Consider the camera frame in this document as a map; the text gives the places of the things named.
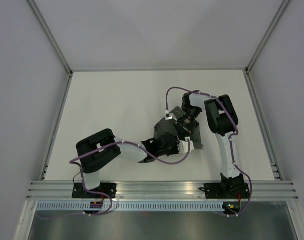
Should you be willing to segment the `grey cloth napkin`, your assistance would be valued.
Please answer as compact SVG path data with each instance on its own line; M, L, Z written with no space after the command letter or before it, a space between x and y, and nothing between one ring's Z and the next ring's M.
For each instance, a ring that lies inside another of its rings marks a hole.
M169 132L177 137L190 137L193 141L195 149L202 149L203 144L201 142L201 135L200 135L200 127L199 122L197 120L194 121L192 125L192 133L187 133L186 131L179 131L174 126L175 119L165 120L162 118L155 126L154 126L154 138L158 138L159 136Z

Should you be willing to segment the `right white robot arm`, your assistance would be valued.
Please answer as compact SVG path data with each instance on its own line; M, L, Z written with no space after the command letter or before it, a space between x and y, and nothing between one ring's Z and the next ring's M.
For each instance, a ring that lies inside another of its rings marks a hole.
M199 91L185 93L182 97L182 110L185 112L175 121L175 128L184 137L196 132L196 118L205 111L207 124L215 134L221 157L221 181L219 184L206 183L206 196L234 198L249 197L248 185L244 182L245 173L240 170L237 162L235 136L238 134L238 117L228 95L219 97L208 96Z

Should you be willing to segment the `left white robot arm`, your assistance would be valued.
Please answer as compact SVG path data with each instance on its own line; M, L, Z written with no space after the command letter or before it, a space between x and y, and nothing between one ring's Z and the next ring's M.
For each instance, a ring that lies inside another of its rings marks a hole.
M96 198L101 192L99 171L115 159L151 163L161 156L179 153L179 139L166 132L158 138L139 143L125 143L106 128L76 143L76 151L83 172L83 192Z

